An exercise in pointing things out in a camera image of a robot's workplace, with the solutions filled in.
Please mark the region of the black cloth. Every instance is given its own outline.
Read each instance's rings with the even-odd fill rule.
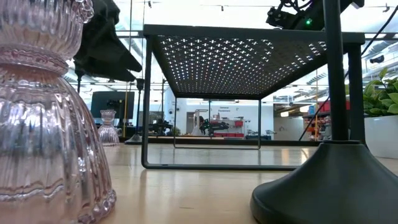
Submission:
[[[93,0],[94,17],[83,27],[81,47],[73,57],[87,75],[133,82],[128,70],[140,72],[142,65],[116,35],[120,10],[112,0]]]

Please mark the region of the white pillar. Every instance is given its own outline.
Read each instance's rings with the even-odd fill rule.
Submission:
[[[165,120],[170,124],[178,127],[181,130],[181,134],[187,132],[187,99],[179,98],[177,100],[177,120],[174,124],[174,111],[175,97],[170,87],[164,93],[164,113]]]

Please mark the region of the pink ribbed glass vase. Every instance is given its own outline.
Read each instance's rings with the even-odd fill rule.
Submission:
[[[0,0],[0,223],[96,223],[114,207],[93,118],[62,78],[91,0]]]
[[[115,110],[101,110],[101,119],[103,125],[98,128],[99,138],[103,146],[117,146],[119,144],[119,136],[116,128],[113,126]]]

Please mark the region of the wall sign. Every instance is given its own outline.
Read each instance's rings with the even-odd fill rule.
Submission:
[[[220,106],[218,112],[231,112],[231,110],[229,109],[229,106]]]

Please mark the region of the black lamp base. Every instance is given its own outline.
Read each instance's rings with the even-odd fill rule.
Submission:
[[[328,141],[285,177],[252,193],[261,224],[398,223],[398,177],[359,142]]]
[[[138,134],[133,135],[129,140],[125,141],[124,144],[139,145],[142,143],[142,139]]]

